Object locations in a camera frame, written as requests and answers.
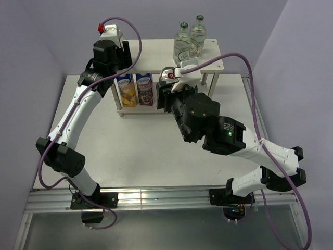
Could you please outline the silver blue energy can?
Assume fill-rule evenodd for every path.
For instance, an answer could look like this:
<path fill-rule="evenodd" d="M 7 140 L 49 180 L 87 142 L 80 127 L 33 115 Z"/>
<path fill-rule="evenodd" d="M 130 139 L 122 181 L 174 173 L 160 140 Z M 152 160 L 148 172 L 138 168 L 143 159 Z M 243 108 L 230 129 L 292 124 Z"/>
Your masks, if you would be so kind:
<path fill-rule="evenodd" d="M 163 68 L 160 72 L 159 81 L 166 82 L 167 84 L 178 82 L 179 78 L 175 76 L 175 68 L 171 66 Z"/>
<path fill-rule="evenodd" d="M 118 39 L 119 39 L 120 46 L 123 47 L 123 33 L 121 30 L 118 31 Z"/>

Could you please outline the clear bottle green cap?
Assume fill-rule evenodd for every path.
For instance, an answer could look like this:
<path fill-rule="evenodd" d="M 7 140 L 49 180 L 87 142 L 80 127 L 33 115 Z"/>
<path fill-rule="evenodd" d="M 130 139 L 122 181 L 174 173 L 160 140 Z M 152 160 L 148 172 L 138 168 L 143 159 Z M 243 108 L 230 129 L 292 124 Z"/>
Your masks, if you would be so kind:
<path fill-rule="evenodd" d="M 203 24 L 204 16 L 198 15 L 196 23 L 190 28 L 191 51 L 192 58 L 199 58 L 204 48 L 204 43 L 207 36 L 206 27 Z"/>
<path fill-rule="evenodd" d="M 189 60 L 191 51 L 191 38 L 188 32 L 188 23 L 182 22 L 180 30 L 174 38 L 173 60 L 179 65 L 181 62 Z"/>

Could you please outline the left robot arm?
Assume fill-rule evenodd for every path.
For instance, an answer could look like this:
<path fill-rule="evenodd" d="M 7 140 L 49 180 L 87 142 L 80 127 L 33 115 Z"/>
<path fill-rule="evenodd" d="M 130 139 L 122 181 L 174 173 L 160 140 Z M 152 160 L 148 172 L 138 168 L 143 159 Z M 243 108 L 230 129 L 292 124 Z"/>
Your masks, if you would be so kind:
<path fill-rule="evenodd" d="M 73 99 L 63 117 L 46 138 L 38 138 L 36 148 L 41 155 L 38 169 L 40 184 L 43 165 L 62 175 L 78 192 L 78 196 L 89 208 L 103 204 L 100 185 L 85 169 L 85 156 L 75 149 L 81 132 L 95 107 L 114 84 L 114 79 L 133 67 L 128 41 L 116 45 L 112 40 L 98 40 L 93 45 L 93 58 L 80 74 Z"/>

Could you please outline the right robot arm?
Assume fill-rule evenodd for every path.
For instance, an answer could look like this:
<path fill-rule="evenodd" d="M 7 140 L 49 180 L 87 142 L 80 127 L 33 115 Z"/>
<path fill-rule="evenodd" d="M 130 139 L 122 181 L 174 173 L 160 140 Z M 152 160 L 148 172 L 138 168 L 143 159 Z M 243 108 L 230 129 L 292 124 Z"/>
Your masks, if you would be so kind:
<path fill-rule="evenodd" d="M 305 170 L 299 167 L 302 148 L 283 148 L 260 139 L 243 123 L 220 116 L 220 103 L 196 87 L 187 85 L 172 92 L 172 86 L 165 81 L 157 83 L 157 109 L 173 114 L 185 142 L 204 140 L 204 150 L 259 165 L 242 177 L 227 180 L 225 197 L 229 202 L 236 203 L 262 188 L 287 192 L 306 183 Z"/>

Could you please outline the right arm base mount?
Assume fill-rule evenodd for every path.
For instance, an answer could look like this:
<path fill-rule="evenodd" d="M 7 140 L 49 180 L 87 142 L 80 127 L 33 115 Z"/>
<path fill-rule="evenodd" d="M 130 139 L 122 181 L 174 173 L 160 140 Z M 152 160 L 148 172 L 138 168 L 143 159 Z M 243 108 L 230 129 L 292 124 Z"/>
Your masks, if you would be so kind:
<path fill-rule="evenodd" d="M 223 207 L 223 214 L 227 219 L 240 220 L 246 215 L 245 205 L 253 205 L 254 195 L 248 194 L 245 197 L 227 194 L 226 188 L 209 189 L 210 205 Z"/>

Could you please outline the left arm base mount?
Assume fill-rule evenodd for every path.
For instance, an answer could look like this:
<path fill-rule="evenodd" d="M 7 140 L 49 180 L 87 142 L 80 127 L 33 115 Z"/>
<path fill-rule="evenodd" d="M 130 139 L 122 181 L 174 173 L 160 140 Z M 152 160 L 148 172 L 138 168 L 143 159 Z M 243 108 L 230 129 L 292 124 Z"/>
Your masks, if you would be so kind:
<path fill-rule="evenodd" d="M 102 192 L 97 195 L 97 200 L 95 201 L 80 193 L 73 193 L 70 210 L 81 211 L 81 221 L 84 226 L 94 230 L 102 230 L 116 223 L 118 216 L 113 209 L 117 208 L 117 204 L 117 192 Z M 114 215 L 113 222 L 107 226 L 97 226 L 102 222 L 106 212 Z"/>

